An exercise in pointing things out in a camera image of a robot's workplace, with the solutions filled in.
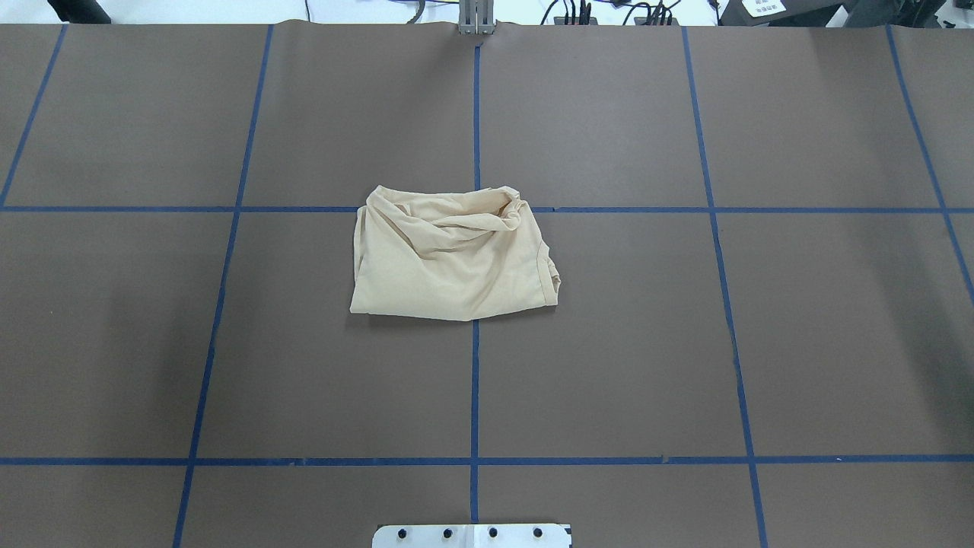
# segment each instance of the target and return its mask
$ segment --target fabric fold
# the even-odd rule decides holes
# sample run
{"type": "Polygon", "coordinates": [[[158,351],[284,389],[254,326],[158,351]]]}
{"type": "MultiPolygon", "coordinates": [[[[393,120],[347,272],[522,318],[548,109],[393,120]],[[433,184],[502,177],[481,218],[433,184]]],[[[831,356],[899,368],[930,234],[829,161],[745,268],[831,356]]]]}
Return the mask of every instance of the fabric fold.
{"type": "Polygon", "coordinates": [[[378,186],[358,209],[353,313],[467,321],[558,303],[561,278],[508,186],[419,194],[378,186]]]}

